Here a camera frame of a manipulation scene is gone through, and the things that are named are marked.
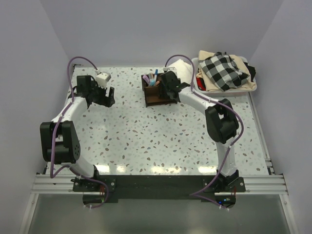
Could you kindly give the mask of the brown wooden desk organizer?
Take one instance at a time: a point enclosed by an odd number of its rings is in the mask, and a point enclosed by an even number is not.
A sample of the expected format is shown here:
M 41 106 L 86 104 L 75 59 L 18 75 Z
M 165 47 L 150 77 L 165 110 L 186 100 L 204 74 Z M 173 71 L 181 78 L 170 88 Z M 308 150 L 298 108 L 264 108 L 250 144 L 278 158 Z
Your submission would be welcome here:
M 145 107 L 165 105 L 165 104 L 177 104 L 177 101 L 170 99 L 163 99 L 159 96 L 159 85 L 158 86 L 148 86 L 143 75 L 141 75 L 142 90 L 144 92 Z

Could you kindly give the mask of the blue white marker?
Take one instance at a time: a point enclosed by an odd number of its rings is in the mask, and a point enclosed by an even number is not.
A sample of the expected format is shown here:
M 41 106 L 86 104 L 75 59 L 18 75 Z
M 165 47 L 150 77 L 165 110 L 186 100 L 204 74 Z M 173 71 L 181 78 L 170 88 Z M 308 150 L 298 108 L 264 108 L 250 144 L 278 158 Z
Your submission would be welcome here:
M 153 79 L 154 82 L 157 82 L 157 75 L 158 75 L 158 70 L 156 69 L 154 73 L 154 79 Z

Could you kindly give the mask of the pink highlighter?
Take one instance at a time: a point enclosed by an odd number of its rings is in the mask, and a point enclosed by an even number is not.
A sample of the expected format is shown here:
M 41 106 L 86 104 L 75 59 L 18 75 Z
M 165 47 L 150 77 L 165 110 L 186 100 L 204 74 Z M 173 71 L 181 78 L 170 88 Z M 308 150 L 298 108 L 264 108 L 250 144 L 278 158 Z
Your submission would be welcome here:
M 149 86 L 150 85 L 150 79 L 148 76 L 146 75 L 143 75 L 143 79 L 145 80 L 145 82 L 147 83 L 147 85 Z

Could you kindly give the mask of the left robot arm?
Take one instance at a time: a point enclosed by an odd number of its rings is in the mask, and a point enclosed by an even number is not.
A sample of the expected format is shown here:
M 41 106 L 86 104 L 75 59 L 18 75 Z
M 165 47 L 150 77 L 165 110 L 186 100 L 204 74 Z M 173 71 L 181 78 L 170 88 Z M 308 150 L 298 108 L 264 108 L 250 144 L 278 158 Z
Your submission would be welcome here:
M 50 178 L 54 178 L 62 169 L 68 168 L 74 174 L 84 178 L 84 186 L 96 191 L 101 186 L 98 170 L 82 155 L 75 123 L 89 109 L 91 104 L 112 107 L 115 103 L 114 88 L 107 87 L 111 75 L 101 72 L 77 76 L 77 84 L 61 112 L 50 122 L 40 125 L 40 138 L 43 159 L 50 163 Z

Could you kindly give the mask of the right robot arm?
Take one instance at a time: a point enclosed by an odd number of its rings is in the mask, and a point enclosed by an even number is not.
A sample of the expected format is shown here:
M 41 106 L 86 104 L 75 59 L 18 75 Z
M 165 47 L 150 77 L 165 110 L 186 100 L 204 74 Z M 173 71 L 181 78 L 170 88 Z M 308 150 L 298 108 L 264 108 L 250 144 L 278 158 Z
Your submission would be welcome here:
M 205 116 L 208 135 L 216 143 L 217 173 L 211 182 L 192 195 L 198 195 L 214 184 L 224 192 L 229 191 L 239 177 L 234 144 L 238 139 L 237 130 L 239 126 L 243 126 L 241 119 L 233 110 L 229 100 L 217 100 L 200 95 L 190 84 L 182 83 L 173 71 L 167 71 L 159 78 L 160 94 L 200 111 Z

